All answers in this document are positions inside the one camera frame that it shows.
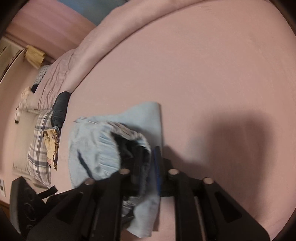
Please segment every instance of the light blue cloth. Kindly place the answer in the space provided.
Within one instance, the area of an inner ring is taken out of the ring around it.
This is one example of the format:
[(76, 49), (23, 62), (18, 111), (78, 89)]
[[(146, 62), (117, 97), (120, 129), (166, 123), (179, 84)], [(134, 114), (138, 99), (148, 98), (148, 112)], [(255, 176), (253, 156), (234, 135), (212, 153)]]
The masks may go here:
[(125, 4), (126, 0), (59, 0), (82, 16), (93, 22), (99, 23), (116, 7)]
[(146, 180), (150, 170), (151, 148), (146, 138), (136, 131), (130, 130), (118, 122), (90, 121), (88, 118), (76, 120), (77, 124), (69, 138), (69, 167), (73, 188), (78, 187), (87, 178), (105, 179), (120, 169), (120, 150), (125, 155), (132, 154), (125, 144), (117, 143), (114, 134), (129, 141), (135, 141), (149, 153), (148, 160), (143, 163), (139, 195), (146, 190)]
[[(69, 138), (69, 172), (72, 184), (76, 187), (85, 178), (88, 177), (86, 170), (82, 167), (77, 158), (76, 150), (79, 149), (82, 153), (83, 150), (89, 148), (97, 142), (96, 135), (92, 134), (94, 132), (89, 132), (85, 127), (92, 124), (95, 125), (98, 122), (118, 122), (131, 130), (143, 134), (151, 149), (155, 146), (162, 146), (162, 129), (161, 129), (161, 118), (160, 118), (160, 106), (156, 102), (144, 102), (137, 106), (130, 108), (129, 110), (118, 114), (118, 115), (107, 115), (107, 116), (93, 116), (90, 118), (79, 118), (76, 120), (76, 124), (71, 132)], [(89, 138), (85, 139), (85, 132), (89, 135)], [(100, 178), (100, 171), (102, 168), (90, 168), (90, 171), (98, 178)], [(149, 176), (147, 179), (146, 193), (134, 209), (135, 218), (132, 220), (128, 231), (137, 237), (149, 237), (151, 236), (151, 231), (153, 230), (153, 225), (157, 216), (158, 208), (160, 203), (160, 197), (157, 193), (156, 186), (156, 175), (154, 170), (154, 164), (151, 162), (151, 168)]]

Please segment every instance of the bed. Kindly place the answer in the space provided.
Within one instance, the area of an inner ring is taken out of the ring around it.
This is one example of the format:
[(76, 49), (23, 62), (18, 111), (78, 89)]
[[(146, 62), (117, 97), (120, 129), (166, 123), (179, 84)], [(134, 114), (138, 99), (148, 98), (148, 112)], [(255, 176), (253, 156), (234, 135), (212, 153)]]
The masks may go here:
[[(122, 30), (126, 13), (130, 25)], [(107, 34), (118, 35), (100, 35), (110, 25)], [(96, 38), (113, 41), (99, 49), (91, 44)], [(53, 94), (72, 92), (51, 185), (71, 189), (74, 120), (156, 101), (164, 157), (191, 177), (214, 178), (271, 239), (279, 233), (296, 206), (296, 37), (272, 3), (131, 0), (82, 44)], [(34, 103), (41, 109), (53, 104), (40, 98)], [(174, 240), (171, 198), (162, 199), (159, 221), (151, 239)]]

